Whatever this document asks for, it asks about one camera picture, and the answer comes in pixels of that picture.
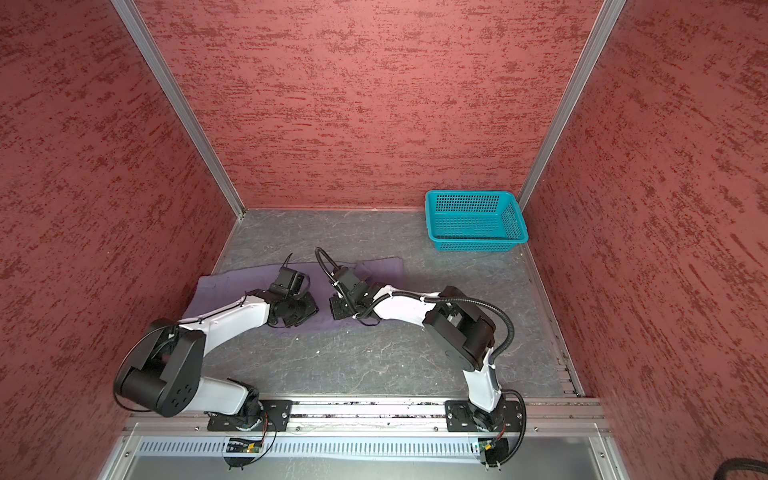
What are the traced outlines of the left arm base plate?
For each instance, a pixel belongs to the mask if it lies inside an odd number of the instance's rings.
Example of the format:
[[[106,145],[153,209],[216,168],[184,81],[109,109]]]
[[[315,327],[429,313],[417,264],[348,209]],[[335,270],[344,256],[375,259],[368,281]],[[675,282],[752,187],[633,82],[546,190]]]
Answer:
[[[284,432],[291,417],[293,405],[294,402],[287,399],[268,399],[252,403],[256,409],[252,414],[237,416],[209,413],[207,430],[253,435],[268,428]]]

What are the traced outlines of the purple trousers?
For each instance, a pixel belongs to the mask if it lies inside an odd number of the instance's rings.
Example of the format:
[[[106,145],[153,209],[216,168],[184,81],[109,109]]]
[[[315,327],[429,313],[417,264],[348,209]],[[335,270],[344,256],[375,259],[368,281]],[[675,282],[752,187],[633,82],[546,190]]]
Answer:
[[[405,263],[399,257],[358,261],[349,266],[358,277],[366,280],[396,287],[406,283]],[[286,336],[290,333],[325,333],[337,329],[360,327],[360,323],[352,319],[339,321],[333,319],[329,298],[334,295],[334,291],[317,263],[292,263],[290,267],[308,276],[309,292],[316,300],[319,312],[297,328],[278,329],[276,331],[278,334]],[[267,289],[276,280],[279,268],[278,264],[258,266],[200,278],[183,317],[200,316],[240,299],[248,291]]]

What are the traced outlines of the teal plastic basket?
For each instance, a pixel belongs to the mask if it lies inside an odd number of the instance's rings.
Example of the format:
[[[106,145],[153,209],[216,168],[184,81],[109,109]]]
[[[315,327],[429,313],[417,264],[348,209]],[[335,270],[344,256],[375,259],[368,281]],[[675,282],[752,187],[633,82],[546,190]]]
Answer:
[[[521,208],[506,191],[431,190],[425,216],[438,251],[506,252],[529,240]]]

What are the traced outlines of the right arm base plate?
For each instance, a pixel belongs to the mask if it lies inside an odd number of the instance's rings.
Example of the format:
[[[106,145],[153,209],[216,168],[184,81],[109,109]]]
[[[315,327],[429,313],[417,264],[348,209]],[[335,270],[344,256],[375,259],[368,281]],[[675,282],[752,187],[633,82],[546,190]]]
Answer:
[[[444,404],[449,432],[500,433],[521,432],[526,414],[519,401],[500,400],[486,412],[468,400],[449,400]]]

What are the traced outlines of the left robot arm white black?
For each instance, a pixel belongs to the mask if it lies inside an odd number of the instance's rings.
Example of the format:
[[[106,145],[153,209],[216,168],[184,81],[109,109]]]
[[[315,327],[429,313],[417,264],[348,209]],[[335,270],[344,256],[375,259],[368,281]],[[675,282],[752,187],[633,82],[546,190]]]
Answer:
[[[264,326],[291,328],[305,323],[319,308],[308,292],[280,295],[253,290],[211,312],[180,321],[150,324],[125,356],[113,382],[120,407],[170,418],[203,412],[232,430],[252,431],[266,425],[254,386],[202,375],[204,358],[235,337]]]

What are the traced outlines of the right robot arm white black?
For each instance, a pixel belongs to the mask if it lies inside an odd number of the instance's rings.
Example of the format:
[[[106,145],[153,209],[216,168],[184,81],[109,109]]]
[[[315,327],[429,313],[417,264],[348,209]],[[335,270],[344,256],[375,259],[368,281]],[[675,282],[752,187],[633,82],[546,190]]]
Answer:
[[[515,328],[499,307],[449,286],[439,293],[417,293],[365,282],[332,282],[330,299],[336,320],[353,318],[400,321],[421,327],[449,360],[463,371],[468,389],[465,409],[480,431],[502,427],[502,391],[496,358],[513,342]]]

